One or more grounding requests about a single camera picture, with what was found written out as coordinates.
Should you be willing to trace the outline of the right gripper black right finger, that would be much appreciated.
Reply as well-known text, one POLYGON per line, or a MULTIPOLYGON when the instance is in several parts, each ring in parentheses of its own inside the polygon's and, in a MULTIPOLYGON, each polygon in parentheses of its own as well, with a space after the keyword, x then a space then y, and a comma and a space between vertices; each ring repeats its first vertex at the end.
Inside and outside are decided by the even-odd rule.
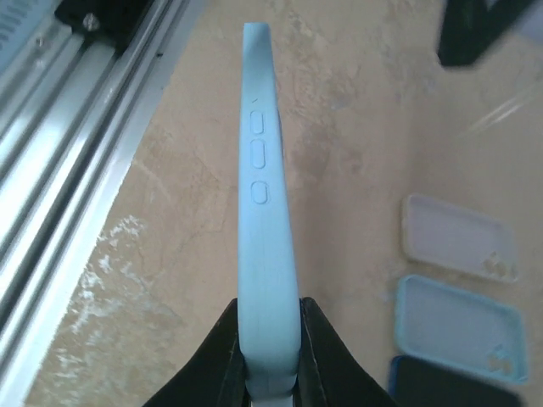
POLYGON ((357 363, 313 298, 300 300, 300 312, 302 341, 295 406, 396 405, 357 363))

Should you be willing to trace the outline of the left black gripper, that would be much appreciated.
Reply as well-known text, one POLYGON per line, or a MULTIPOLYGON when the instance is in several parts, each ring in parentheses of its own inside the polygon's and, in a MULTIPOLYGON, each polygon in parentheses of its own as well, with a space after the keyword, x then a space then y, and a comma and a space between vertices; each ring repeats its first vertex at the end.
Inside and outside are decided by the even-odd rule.
POLYGON ((437 57, 443 67, 469 67, 530 9, 530 0, 449 0, 445 3, 437 57))

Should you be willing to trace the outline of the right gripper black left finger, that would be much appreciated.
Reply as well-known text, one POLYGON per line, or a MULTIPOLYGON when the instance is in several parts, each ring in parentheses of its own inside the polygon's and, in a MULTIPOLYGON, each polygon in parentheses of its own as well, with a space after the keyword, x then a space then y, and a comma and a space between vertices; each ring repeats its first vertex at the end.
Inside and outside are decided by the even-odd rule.
POLYGON ((228 304, 191 359, 145 404, 157 407, 247 404, 236 299, 228 304))

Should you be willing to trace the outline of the black smartphone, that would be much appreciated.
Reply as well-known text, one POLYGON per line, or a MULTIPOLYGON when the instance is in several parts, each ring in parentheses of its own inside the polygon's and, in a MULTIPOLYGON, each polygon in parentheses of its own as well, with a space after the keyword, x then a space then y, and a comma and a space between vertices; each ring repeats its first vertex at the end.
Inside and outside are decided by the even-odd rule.
POLYGON ((390 362, 389 395, 399 406, 520 407, 523 400, 502 387, 411 356, 390 362))

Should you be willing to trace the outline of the light blue phone case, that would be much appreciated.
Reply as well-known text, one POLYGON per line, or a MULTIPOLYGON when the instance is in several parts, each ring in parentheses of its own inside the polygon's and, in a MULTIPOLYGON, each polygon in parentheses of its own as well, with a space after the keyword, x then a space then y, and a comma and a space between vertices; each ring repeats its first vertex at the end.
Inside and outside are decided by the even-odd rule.
POLYGON ((399 280, 394 335, 401 352, 455 371, 515 384, 529 378, 516 309, 427 277, 399 280))

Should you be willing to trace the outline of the beige phone case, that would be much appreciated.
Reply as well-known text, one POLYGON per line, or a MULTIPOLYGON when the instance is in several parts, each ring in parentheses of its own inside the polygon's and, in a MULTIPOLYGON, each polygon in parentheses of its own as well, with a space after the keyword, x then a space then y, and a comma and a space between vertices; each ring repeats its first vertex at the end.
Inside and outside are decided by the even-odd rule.
POLYGON ((518 280, 514 235, 496 218, 413 193, 402 201, 400 223, 411 260, 496 282, 518 280))

